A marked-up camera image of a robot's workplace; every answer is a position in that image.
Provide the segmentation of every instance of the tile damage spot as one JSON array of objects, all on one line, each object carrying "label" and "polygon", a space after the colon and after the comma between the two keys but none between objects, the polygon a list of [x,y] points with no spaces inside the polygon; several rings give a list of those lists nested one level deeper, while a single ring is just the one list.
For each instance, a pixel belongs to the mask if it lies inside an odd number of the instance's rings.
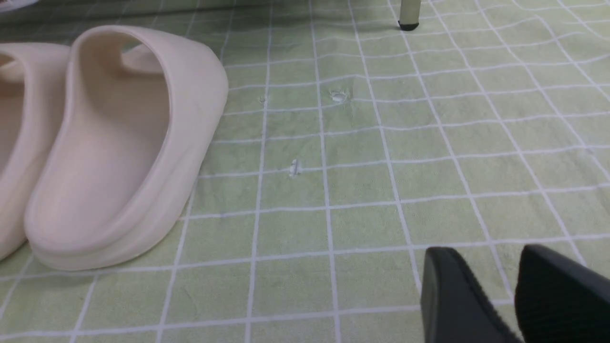
[{"label": "tile damage spot", "polygon": [[298,159],[292,160],[292,164],[290,165],[290,177],[294,178],[295,176],[301,173],[301,164]]},{"label": "tile damage spot", "polygon": [[331,99],[337,103],[342,104],[350,97],[350,93],[345,90],[331,90]]}]

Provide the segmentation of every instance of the green tile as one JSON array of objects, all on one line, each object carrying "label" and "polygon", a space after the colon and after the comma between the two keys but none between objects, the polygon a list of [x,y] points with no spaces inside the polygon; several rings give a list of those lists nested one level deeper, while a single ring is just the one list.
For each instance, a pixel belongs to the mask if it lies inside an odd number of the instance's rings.
[{"label": "green tile", "polygon": [[473,194],[537,188],[518,156],[465,158],[459,164]]},{"label": "green tile", "polygon": [[211,144],[203,160],[201,175],[257,172],[260,167],[260,143]]},{"label": "green tile", "polygon": [[589,83],[574,65],[533,65],[529,70],[542,87]]},{"label": "green tile", "polygon": [[0,320],[0,332],[72,330],[92,281],[67,276],[21,280]]},{"label": "green tile", "polygon": [[231,32],[226,43],[226,46],[228,48],[249,46],[257,49],[266,49],[268,45],[269,33],[266,30],[251,32]]},{"label": "green tile", "polygon": [[386,158],[378,129],[327,135],[325,144],[328,165],[374,162]]},{"label": "green tile", "polygon": [[610,115],[596,115],[594,117],[568,118],[568,123],[587,145],[610,144],[607,130],[610,125]]},{"label": "green tile", "polygon": [[608,181],[586,150],[525,156],[543,187],[593,186]]},{"label": "green tile", "polygon": [[311,27],[305,25],[290,26],[290,27],[274,27],[271,33],[271,44],[286,45],[286,44],[313,44],[311,38]]},{"label": "green tile", "polygon": [[508,92],[511,90],[536,88],[528,72],[523,67],[505,67],[478,70],[476,77],[488,92]]},{"label": "green tile", "polygon": [[519,61],[506,48],[466,50],[464,55],[473,68],[494,67]]},{"label": "green tile", "polygon": [[355,40],[344,40],[338,37],[329,37],[320,42],[316,42],[316,52],[318,58],[328,54],[348,54],[360,56],[358,42]]},{"label": "green tile", "polygon": [[610,233],[608,189],[551,193],[548,196],[570,234]]},{"label": "green tile", "polygon": [[556,42],[511,46],[511,50],[525,63],[561,63],[569,61]]},{"label": "green tile", "polygon": [[243,324],[217,325],[201,328],[180,328],[163,331],[163,343],[225,342],[242,343],[245,329]]},{"label": "green tile", "polygon": [[515,151],[510,138],[496,123],[480,123],[445,128],[455,155],[493,154]]},{"label": "green tile", "polygon": [[258,262],[255,285],[253,316],[332,310],[326,256]]},{"label": "green tile", "polygon": [[526,118],[554,114],[553,108],[538,91],[490,94],[494,108],[504,119]]},{"label": "green tile", "polygon": [[264,85],[267,80],[267,67],[235,67],[225,69],[229,79],[229,88],[246,85]]},{"label": "green tile", "polygon": [[178,220],[171,231],[159,242],[153,249],[148,250],[146,253],[132,259],[131,261],[122,263],[118,266],[113,267],[157,267],[162,265],[173,265],[176,259],[176,250],[180,243],[180,236],[182,235],[182,227],[184,222]]},{"label": "green tile", "polygon": [[273,87],[269,89],[270,109],[292,109],[318,106],[318,91],[315,85]]},{"label": "green tile", "polygon": [[289,168],[294,160],[298,160],[302,168],[321,167],[320,137],[268,140],[265,143],[265,170]]},{"label": "green tile", "polygon": [[267,47],[228,46],[224,49],[223,65],[244,65],[267,62]]},{"label": "green tile", "polygon": [[200,179],[191,214],[254,210],[258,180],[258,176]]},{"label": "green tile", "polygon": [[506,123],[522,150],[564,148],[579,145],[578,139],[558,118]]},{"label": "green tile", "polygon": [[318,58],[320,79],[332,79],[353,75],[365,76],[361,57],[329,55]]},{"label": "green tile", "polygon": [[338,255],[335,269],[341,309],[419,303],[406,251]]},{"label": "green tile", "polygon": [[294,177],[289,172],[263,177],[260,208],[300,208],[324,206],[321,171],[305,171]]},{"label": "green tile", "polygon": [[413,244],[485,240],[472,205],[466,199],[405,204],[403,209]]},{"label": "green tile", "polygon": [[[551,248],[558,253],[569,257],[573,260],[576,259],[574,251],[567,242],[555,242],[550,244],[543,244],[544,246]],[[521,251],[525,244],[498,244],[496,245],[496,251],[498,257],[502,263],[502,268],[506,272],[508,281],[511,284],[513,292],[517,287],[517,277],[519,275],[519,259],[521,258]]]},{"label": "green tile", "polygon": [[576,247],[587,262],[588,268],[605,277],[610,277],[610,253],[608,238],[596,240],[577,240]]},{"label": "green tile", "polygon": [[[360,77],[322,82],[320,93],[323,106],[348,103],[352,99],[371,98],[366,79]],[[342,95],[344,101],[338,100],[337,95]]]},{"label": "green tile", "polygon": [[155,25],[154,29],[159,30],[159,31],[164,31],[169,34],[185,36],[188,33],[189,27],[190,27],[190,23],[168,23],[168,24]]},{"label": "green tile", "polygon": [[267,137],[292,137],[320,133],[317,110],[267,113]]},{"label": "green tile", "polygon": [[91,295],[82,329],[157,325],[170,276],[169,271],[100,276]]},{"label": "green tile", "polygon": [[0,276],[11,276],[20,273],[21,269],[26,265],[27,259],[32,254],[29,244],[22,245],[12,254],[4,258],[0,264]]},{"label": "green tile", "polygon": [[[470,270],[475,274],[483,291],[490,299],[508,298],[490,247],[459,247],[455,249],[466,260]],[[425,256],[425,249],[415,251],[417,270],[421,279],[423,279]]]},{"label": "green tile", "polygon": [[352,13],[356,24],[371,20],[394,20],[394,13],[389,6],[352,9]]},{"label": "green tile", "polygon": [[[524,32],[536,32],[535,35],[523,34]],[[509,45],[540,43],[551,40],[553,37],[546,29],[540,29],[539,20],[528,20],[520,24],[499,29],[498,33],[502,40]]]},{"label": "green tile", "polygon": [[440,35],[407,35],[407,42],[411,51],[417,52],[425,49],[454,49],[448,34]]},{"label": "green tile", "polygon": [[313,58],[314,46],[311,42],[272,46],[270,49],[270,60],[272,62]]},{"label": "green tile", "polygon": [[331,205],[393,201],[387,166],[332,168],[328,170]]},{"label": "green tile", "polygon": [[252,324],[252,342],[334,343],[334,327],[332,317],[254,323]]},{"label": "green tile", "polygon": [[426,96],[418,77],[371,80],[376,100],[424,99]]},{"label": "green tile", "polygon": [[327,107],[323,109],[323,118],[325,132],[352,131],[379,125],[373,103],[364,101],[348,101]]},{"label": "green tile", "polygon": [[264,99],[265,87],[230,90],[224,112],[231,113],[262,110]]},{"label": "green tile", "polygon": [[409,56],[376,57],[366,59],[368,75],[396,76],[414,74],[415,68]]},{"label": "green tile", "polygon": [[314,61],[273,63],[269,66],[269,83],[272,85],[315,82]]},{"label": "green tile", "polygon": [[440,130],[386,130],[387,148],[392,160],[417,160],[449,156]]},{"label": "green tile", "polygon": [[461,13],[459,15],[448,15],[443,17],[443,22],[449,31],[481,30],[488,29],[489,24],[480,13]]},{"label": "green tile", "polygon": [[324,211],[261,213],[257,254],[268,256],[326,251],[327,235]]},{"label": "green tile", "polygon": [[562,114],[606,112],[610,102],[594,87],[549,89],[547,94]]},{"label": "green tile", "polygon": [[480,92],[475,79],[467,71],[423,76],[430,96],[449,96]]},{"label": "green tile", "polygon": [[331,218],[336,250],[406,244],[396,206],[334,209]]},{"label": "green tile", "polygon": [[393,167],[401,199],[466,194],[453,161],[394,164]]},{"label": "green tile", "polygon": [[167,323],[246,317],[249,285],[250,263],[178,270]]},{"label": "green tile", "polygon": [[413,57],[421,73],[466,69],[464,58],[458,50],[420,52]]},{"label": "green tile", "polygon": [[407,47],[400,35],[382,37],[361,41],[362,53],[364,56],[392,56],[406,54]]},{"label": "green tile", "polygon": [[180,263],[190,264],[252,255],[254,215],[191,219]]},{"label": "green tile", "polygon": [[214,140],[261,139],[263,113],[223,115]]},{"label": "green tile", "polygon": [[79,336],[76,343],[141,343],[154,342],[157,337],[156,331],[146,331],[138,333],[124,334],[102,334],[98,336]]},{"label": "green tile", "polygon": [[599,84],[607,84],[610,83],[610,72],[606,68],[608,61],[609,58],[606,57],[590,63],[583,63],[579,66],[594,82]]},{"label": "green tile", "polygon": [[457,46],[464,48],[482,48],[487,46],[502,46],[498,36],[492,30],[473,32],[452,32],[451,36]]},{"label": "green tile", "polygon": [[391,128],[413,128],[436,124],[427,100],[405,103],[378,103],[381,123]]},{"label": "green tile", "polygon": [[443,124],[496,119],[492,107],[482,95],[434,99],[432,103]]},{"label": "green tile", "polygon": [[344,343],[423,342],[422,314],[390,312],[341,316]]},{"label": "green tile", "polygon": [[226,33],[229,28],[228,20],[218,21],[194,21],[191,26],[190,33],[192,35],[198,34],[223,34]]},{"label": "green tile", "polygon": [[480,198],[476,203],[493,239],[563,236],[541,195]]}]

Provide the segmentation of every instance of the floor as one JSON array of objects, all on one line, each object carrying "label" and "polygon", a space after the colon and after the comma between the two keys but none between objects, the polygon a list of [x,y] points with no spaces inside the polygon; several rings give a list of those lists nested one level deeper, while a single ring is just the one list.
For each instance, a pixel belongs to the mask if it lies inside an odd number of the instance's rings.
[{"label": "floor", "polygon": [[609,2],[424,0],[409,33],[399,11],[41,0],[0,16],[0,42],[183,35],[231,88],[165,240],[74,273],[25,245],[0,263],[0,341],[423,342],[433,245],[465,256],[513,327],[524,244],[610,276]]}]

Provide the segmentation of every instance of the white grout line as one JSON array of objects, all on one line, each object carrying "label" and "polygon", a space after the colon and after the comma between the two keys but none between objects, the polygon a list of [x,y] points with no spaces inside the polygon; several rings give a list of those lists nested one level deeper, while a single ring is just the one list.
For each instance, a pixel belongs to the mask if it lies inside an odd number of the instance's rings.
[{"label": "white grout line", "polygon": [[265,139],[267,138],[267,109],[269,105],[269,82],[271,76],[271,44],[273,43],[273,2],[269,5],[269,35],[267,37],[267,75],[265,77],[265,101],[263,103],[262,141],[260,144],[259,180],[256,190],[256,213],[254,215],[254,234],[252,237],[252,254],[250,259],[250,283],[248,288],[248,307],[246,309],[246,326],[244,343],[252,339],[252,311],[254,307],[254,289],[256,287],[256,251],[260,225],[260,202],[265,171]]},{"label": "white grout line", "polygon": [[[437,11],[436,8],[434,7],[434,5],[432,5],[432,9],[434,9],[435,12]],[[440,22],[443,25],[443,27],[447,30],[447,32],[449,33],[449,38],[450,38],[451,42],[454,44],[454,46],[456,48],[459,49],[458,44],[453,39],[453,34],[451,34],[451,32],[449,32],[447,26],[445,25],[445,23],[442,20]],[[503,42],[502,37],[497,32],[497,30],[492,27],[492,31],[500,38],[500,41]],[[466,63],[466,66],[468,66],[470,68],[470,65],[468,64],[468,60],[467,60],[467,58],[466,58],[466,56],[465,56],[463,51],[460,51],[460,55],[464,59],[464,62]],[[565,227],[565,223],[563,222],[563,219],[561,218],[561,216],[559,216],[559,213],[557,212],[557,210],[553,206],[553,203],[551,202],[551,199],[549,198],[548,194],[544,190],[544,187],[540,183],[540,180],[536,176],[536,173],[534,172],[532,167],[529,165],[529,162],[527,161],[527,159],[525,158],[524,154],[522,153],[521,148],[519,147],[516,139],[512,136],[511,131],[508,129],[506,124],[504,124],[504,122],[502,121],[502,118],[500,117],[500,114],[498,113],[497,109],[495,108],[495,105],[493,104],[493,101],[490,99],[489,95],[484,91],[484,87],[483,87],[482,83],[479,81],[476,73],[473,70],[470,70],[470,74],[472,75],[473,79],[475,80],[477,86],[481,90],[483,90],[484,96],[485,96],[487,102],[489,103],[489,105],[491,106],[494,115],[498,118],[498,120],[500,120],[500,124],[502,125],[502,128],[504,129],[504,131],[505,131],[506,135],[508,136],[508,138],[511,140],[512,145],[517,150],[518,156],[519,156],[521,162],[523,163],[525,168],[528,170],[530,176],[532,177],[534,183],[536,184],[536,187],[541,191],[541,195],[544,198],[547,206],[549,207],[549,210],[551,211],[551,213],[555,217],[555,220],[559,224],[559,227],[561,228],[561,231],[566,235],[566,237],[569,238],[570,236],[569,236],[569,233],[567,231],[567,228]],[[486,229],[485,229],[485,235],[488,238],[490,237],[489,236],[489,232]],[[584,258],[582,257],[582,255],[580,254],[580,252],[578,251],[578,249],[576,248],[576,245],[574,244],[574,242],[572,242],[571,240],[569,240],[569,242],[570,242],[570,245],[571,245],[572,249],[574,250],[574,253],[578,257],[579,262],[582,263],[582,264],[585,264],[586,262],[585,262]],[[506,274],[505,274],[505,272],[504,272],[504,270],[502,268],[501,261],[500,261],[500,258],[498,257],[497,251],[495,251],[495,249],[492,248],[492,252],[494,254],[494,259],[496,259],[496,263],[500,266],[500,273],[501,273],[502,279],[504,280],[504,283],[505,283],[505,286],[506,286],[506,290],[507,290],[507,292],[509,292],[511,297],[513,297],[512,289],[511,289],[510,284],[508,282],[508,278],[506,277]]]},{"label": "white grout line", "polygon": [[[390,157],[390,152],[389,152],[389,149],[387,146],[386,133],[383,129],[381,116],[379,114],[379,109],[377,107],[377,102],[375,100],[376,99],[375,92],[373,91],[373,86],[371,85],[371,77],[368,74],[367,61],[366,61],[366,57],[364,56],[364,52],[362,50],[362,43],[360,40],[360,36],[358,34],[356,20],[354,18],[354,12],[351,7],[351,0],[348,0],[348,8],[350,9],[351,21],[352,21],[352,25],[354,28],[354,33],[356,35],[356,43],[358,44],[358,50],[360,52],[360,57],[362,60],[362,66],[364,68],[365,78],[367,80],[368,91],[371,96],[371,100],[373,101],[373,109],[375,110],[375,118],[377,119],[377,124],[379,126],[379,133],[381,135],[381,143],[383,144],[384,155],[386,157],[386,165],[387,165],[388,173],[390,176],[390,183],[392,184],[392,193],[393,193],[393,197],[394,197],[396,211],[398,212],[398,218],[400,219],[401,227],[403,229],[405,242],[407,245],[412,245],[411,234],[409,232],[409,227],[407,225],[407,221],[404,218],[403,207],[402,207],[402,204],[400,203],[400,195],[398,194],[398,187],[396,186],[396,177],[394,176],[394,168],[392,166],[392,159]],[[413,252],[413,250],[409,250],[409,259],[411,260],[411,270],[413,273],[413,281],[415,283],[415,287],[417,288],[418,292],[421,294],[422,282],[420,280],[419,273],[417,272],[417,262],[415,260],[415,253]]]},{"label": "white grout line", "polygon": [[189,219],[190,213],[191,213],[191,210],[193,209],[193,202],[195,202],[194,199],[195,199],[196,190],[197,190],[197,181],[195,181],[195,183],[193,185],[193,189],[191,190],[191,194],[188,198],[187,217],[184,220],[184,223],[182,224],[182,231],[180,233],[180,241],[178,242],[178,249],[176,250],[176,256],[174,257],[174,264],[171,267],[170,281],[167,284],[167,290],[165,291],[165,300],[163,301],[163,311],[161,312],[161,318],[159,319],[159,328],[157,329],[157,338],[155,340],[156,343],[161,343],[161,340],[163,339],[163,326],[165,325],[165,322],[167,321],[167,313],[169,312],[170,303],[171,303],[171,294],[174,289],[174,283],[176,282],[176,274],[178,273],[178,269],[180,269],[179,268],[180,258],[182,257],[182,249],[184,248],[184,241],[186,240],[186,234],[188,231],[188,223],[190,221],[190,219]]},{"label": "white grout line", "polygon": [[324,114],[322,111],[322,98],[320,91],[320,69],[318,67],[318,49],[315,40],[315,29],[314,29],[314,10],[312,6],[312,0],[309,0],[309,21],[312,36],[312,46],[314,49],[314,68],[315,68],[315,86],[318,100],[318,121],[320,122],[320,152],[322,159],[322,180],[324,186],[324,206],[326,212],[326,240],[329,251],[329,266],[331,274],[331,294],[332,294],[332,311],[335,328],[335,343],[341,343],[341,321],[339,319],[339,295],[337,290],[337,271],[335,267],[335,255],[334,255],[334,239],[332,235],[332,220],[331,220],[331,200],[328,187],[328,171],[326,168],[326,142],[325,142],[325,131],[324,131]]},{"label": "white grout line", "polygon": [[23,267],[19,271],[19,274],[17,274],[17,276],[14,277],[14,282],[11,285],[9,291],[4,296],[4,301],[2,303],[2,306],[0,306],[0,320],[2,320],[2,317],[4,316],[4,312],[6,311],[6,307],[9,305],[10,298],[13,295],[15,289],[17,288],[17,285],[19,285],[19,282],[22,279],[24,279],[24,276],[26,275],[27,268],[30,266],[30,264],[32,264],[33,261],[34,261],[34,254],[30,252],[30,255],[28,256],[26,262],[23,264]]}]

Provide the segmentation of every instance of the chair leg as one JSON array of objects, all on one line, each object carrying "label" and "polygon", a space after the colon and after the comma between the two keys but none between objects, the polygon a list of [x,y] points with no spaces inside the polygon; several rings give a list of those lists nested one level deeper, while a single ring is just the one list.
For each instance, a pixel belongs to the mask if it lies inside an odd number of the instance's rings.
[{"label": "chair leg", "polygon": [[413,31],[419,25],[419,10],[422,0],[402,0],[398,24],[403,31]]}]

